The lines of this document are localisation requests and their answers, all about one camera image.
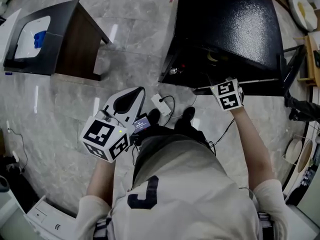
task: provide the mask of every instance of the round plate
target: round plate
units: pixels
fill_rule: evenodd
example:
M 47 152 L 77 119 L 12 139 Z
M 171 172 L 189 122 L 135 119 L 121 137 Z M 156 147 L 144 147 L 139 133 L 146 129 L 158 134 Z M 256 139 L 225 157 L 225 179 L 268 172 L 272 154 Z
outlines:
M 290 142 L 288 148 L 286 149 L 285 160 L 287 160 L 291 164 L 294 164 L 298 160 L 301 150 L 302 150 L 302 141 L 297 138 L 294 138 Z
M 302 172 L 302 170 L 306 167 L 310 159 L 312 146 L 313 146 L 313 143 L 312 143 L 312 140 L 310 139 L 306 143 L 304 143 L 303 150 L 301 152 L 301 158 L 298 164 L 298 173 Z

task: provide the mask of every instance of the cabinet door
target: cabinet door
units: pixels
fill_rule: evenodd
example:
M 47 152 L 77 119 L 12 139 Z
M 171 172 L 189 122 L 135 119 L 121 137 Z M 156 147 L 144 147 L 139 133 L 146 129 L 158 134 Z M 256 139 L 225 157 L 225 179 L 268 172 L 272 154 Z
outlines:
M 37 208 L 32 208 L 28 213 L 28 217 L 32 218 L 36 223 L 41 223 L 46 218 L 46 215 Z
M 35 223 L 32 219 L 30 219 L 28 216 L 25 215 L 24 217 L 32 226 L 34 232 L 40 237 L 42 237 L 44 240 L 57 240 L 56 236 L 47 232 L 45 229 L 43 229 L 41 226 Z
M 62 240 L 70 240 L 74 238 L 75 223 L 67 216 L 52 211 L 47 214 L 41 223 L 41 226 Z

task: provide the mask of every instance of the wooden table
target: wooden table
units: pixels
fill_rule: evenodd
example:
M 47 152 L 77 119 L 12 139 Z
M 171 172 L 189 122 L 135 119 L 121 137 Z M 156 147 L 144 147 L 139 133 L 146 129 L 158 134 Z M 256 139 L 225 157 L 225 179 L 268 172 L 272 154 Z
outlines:
M 316 65 L 315 55 L 314 55 L 314 51 L 318 51 L 316 41 L 310 35 L 306 35 L 303 38 L 296 38 L 296 39 L 304 40 L 304 44 L 306 46 L 306 53 L 307 53 L 306 59 L 307 59 L 307 67 L 308 67 L 308 77 L 299 78 L 298 81 L 307 82 L 307 84 L 310 86 L 317 86 L 318 88 L 320 88 L 320 68 L 318 68 Z

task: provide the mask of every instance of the blue object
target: blue object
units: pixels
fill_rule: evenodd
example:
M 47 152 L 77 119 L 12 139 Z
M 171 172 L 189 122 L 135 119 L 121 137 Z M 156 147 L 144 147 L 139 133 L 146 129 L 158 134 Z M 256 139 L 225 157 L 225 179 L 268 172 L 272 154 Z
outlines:
M 34 35 L 34 48 L 41 48 L 43 43 L 44 43 L 44 39 L 45 39 L 45 35 L 46 35 L 47 31 L 41 31 L 38 32 Z

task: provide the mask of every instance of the electrical outlet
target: electrical outlet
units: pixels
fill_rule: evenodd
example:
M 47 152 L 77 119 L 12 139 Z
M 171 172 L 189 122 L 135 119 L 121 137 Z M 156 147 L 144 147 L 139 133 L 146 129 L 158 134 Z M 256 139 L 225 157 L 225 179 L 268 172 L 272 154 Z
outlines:
M 6 121 L 6 129 L 8 130 L 8 133 L 11 133 L 10 129 L 10 124 L 9 124 L 9 120 Z
M 153 95 L 153 97 L 151 98 L 153 104 L 160 111 L 160 113 L 165 117 L 170 114 L 171 109 L 170 109 L 170 107 L 168 107 L 168 105 L 166 104 L 166 102 L 164 100 L 162 102 L 160 102 L 160 99 L 161 99 L 161 96 L 158 93 Z

